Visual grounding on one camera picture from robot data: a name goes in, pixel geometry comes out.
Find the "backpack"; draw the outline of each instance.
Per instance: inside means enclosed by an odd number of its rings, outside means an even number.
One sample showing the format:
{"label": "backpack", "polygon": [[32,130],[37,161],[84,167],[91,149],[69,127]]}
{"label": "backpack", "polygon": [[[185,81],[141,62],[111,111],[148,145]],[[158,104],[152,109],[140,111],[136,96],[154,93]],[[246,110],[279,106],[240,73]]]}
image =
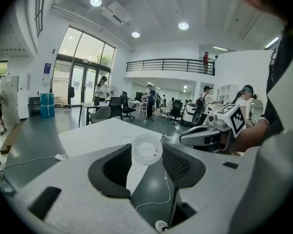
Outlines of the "backpack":
{"label": "backpack", "polygon": [[203,112],[205,110],[205,96],[207,94],[204,95],[204,97],[200,97],[196,100],[196,104],[195,104],[195,110],[196,111],[201,111]]}

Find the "glass door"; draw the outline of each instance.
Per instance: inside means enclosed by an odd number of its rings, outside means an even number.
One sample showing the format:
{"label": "glass door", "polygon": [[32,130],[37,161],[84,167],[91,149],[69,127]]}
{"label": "glass door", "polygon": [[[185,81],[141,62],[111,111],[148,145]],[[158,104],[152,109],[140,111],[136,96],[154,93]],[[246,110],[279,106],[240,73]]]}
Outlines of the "glass door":
{"label": "glass door", "polygon": [[95,69],[87,68],[85,86],[84,86],[84,101],[91,102],[93,99],[93,92],[96,86],[96,74]]}
{"label": "glass door", "polygon": [[85,68],[74,65],[73,74],[72,74],[72,87],[75,90],[75,97],[71,99],[72,106],[80,105],[81,102],[84,102],[83,100],[84,70]]}

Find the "woman in white shirt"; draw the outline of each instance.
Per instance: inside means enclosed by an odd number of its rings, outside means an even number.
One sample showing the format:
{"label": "woman in white shirt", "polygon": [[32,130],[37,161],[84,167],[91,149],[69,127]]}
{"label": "woman in white shirt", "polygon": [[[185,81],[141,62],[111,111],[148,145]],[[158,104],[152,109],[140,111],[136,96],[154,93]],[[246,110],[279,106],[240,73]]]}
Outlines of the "woman in white shirt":
{"label": "woman in white shirt", "polygon": [[99,97],[100,101],[105,101],[105,96],[109,96],[109,93],[107,91],[107,85],[105,84],[106,81],[106,76],[102,76],[100,82],[98,83],[98,85],[96,85],[94,89],[94,96]]}
{"label": "woman in white shirt", "polygon": [[239,104],[240,109],[246,124],[246,127],[252,127],[253,123],[249,122],[246,117],[246,106],[247,101],[254,96],[254,90],[251,85],[245,85],[241,91],[238,92],[235,99],[233,100],[233,104]]}

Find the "blue container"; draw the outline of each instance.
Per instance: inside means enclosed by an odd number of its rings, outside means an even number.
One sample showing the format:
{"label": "blue container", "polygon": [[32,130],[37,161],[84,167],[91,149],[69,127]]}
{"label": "blue container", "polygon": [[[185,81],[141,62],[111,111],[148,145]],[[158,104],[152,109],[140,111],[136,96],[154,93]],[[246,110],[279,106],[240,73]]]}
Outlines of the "blue container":
{"label": "blue container", "polygon": [[41,118],[54,117],[54,95],[53,93],[40,94]]}

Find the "floor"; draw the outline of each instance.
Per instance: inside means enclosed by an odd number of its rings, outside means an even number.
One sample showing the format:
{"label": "floor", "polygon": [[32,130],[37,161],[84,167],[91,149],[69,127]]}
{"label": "floor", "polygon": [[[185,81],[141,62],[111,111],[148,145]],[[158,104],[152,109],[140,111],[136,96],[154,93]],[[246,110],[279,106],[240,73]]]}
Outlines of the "floor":
{"label": "floor", "polygon": [[[40,116],[34,116],[26,120],[10,150],[6,161],[7,167],[4,169],[4,177],[16,191],[58,162],[54,158],[49,158],[64,153],[58,134],[78,128],[79,111],[79,108],[61,109],[57,110],[55,117],[52,118],[41,119]],[[152,121],[144,120],[145,115],[138,112],[132,115],[136,117],[132,124],[163,135],[171,135],[172,140],[163,138],[167,143],[180,144],[176,131],[183,132],[188,129],[178,122],[173,125],[164,117],[155,116]],[[85,126],[85,116],[86,109],[83,108],[81,127]],[[130,119],[124,118],[124,121],[130,122]]]}

